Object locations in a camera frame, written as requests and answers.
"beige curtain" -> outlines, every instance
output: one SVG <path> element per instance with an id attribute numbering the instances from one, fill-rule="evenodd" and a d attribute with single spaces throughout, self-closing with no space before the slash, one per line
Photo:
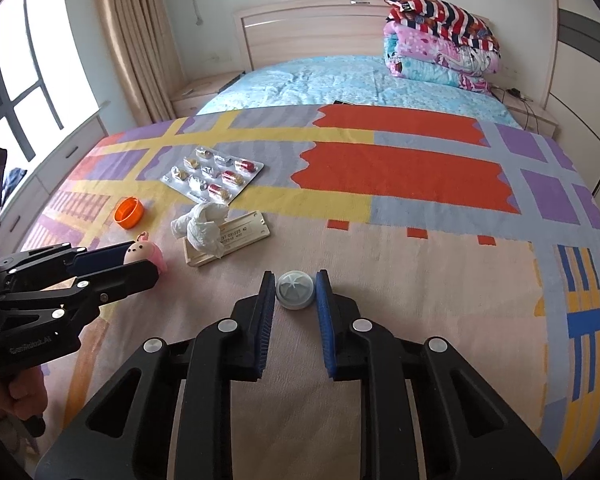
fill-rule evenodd
<path id="1" fill-rule="evenodd" d="M 175 119 L 170 96 L 184 86 L 162 0 L 96 0 L 120 83 L 139 125 Z"/>

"capsule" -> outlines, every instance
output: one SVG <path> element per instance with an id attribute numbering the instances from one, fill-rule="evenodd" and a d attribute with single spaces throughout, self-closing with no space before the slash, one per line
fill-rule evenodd
<path id="1" fill-rule="evenodd" d="M 243 177 L 237 173 L 234 173 L 233 171 L 223 171 L 222 181 L 230 186 L 241 186 L 244 184 Z"/>
<path id="2" fill-rule="evenodd" d="M 224 187 L 218 186 L 218 184 L 209 184 L 207 190 L 209 196 L 221 200 L 222 202 L 226 202 L 231 198 L 229 192 Z"/>
<path id="3" fill-rule="evenodd" d="M 235 169 L 238 171 L 243 171 L 245 173 L 255 173 L 256 165 L 250 160 L 236 160 Z"/>

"wooden headboard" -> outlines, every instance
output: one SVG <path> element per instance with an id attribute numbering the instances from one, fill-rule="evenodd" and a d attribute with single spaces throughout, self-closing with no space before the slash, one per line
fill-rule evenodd
<path id="1" fill-rule="evenodd" d="M 384 0 L 293 0 L 234 14 L 244 70 L 313 56 L 382 55 Z"/>

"crumpled tissue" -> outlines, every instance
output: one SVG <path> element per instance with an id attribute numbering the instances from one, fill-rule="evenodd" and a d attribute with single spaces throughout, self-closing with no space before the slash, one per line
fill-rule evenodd
<path id="1" fill-rule="evenodd" d="M 186 236 L 197 251 L 222 258 L 224 245 L 220 243 L 220 226 L 228 214 L 229 206 L 215 202 L 198 204 L 171 222 L 171 232 L 176 238 Z"/>

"human hand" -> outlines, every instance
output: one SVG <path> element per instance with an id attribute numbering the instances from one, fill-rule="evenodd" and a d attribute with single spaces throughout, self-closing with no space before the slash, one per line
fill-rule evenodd
<path id="1" fill-rule="evenodd" d="M 27 420 L 45 411 L 45 378 L 39 366 L 21 371 L 9 384 L 0 380 L 0 418 L 5 413 Z"/>

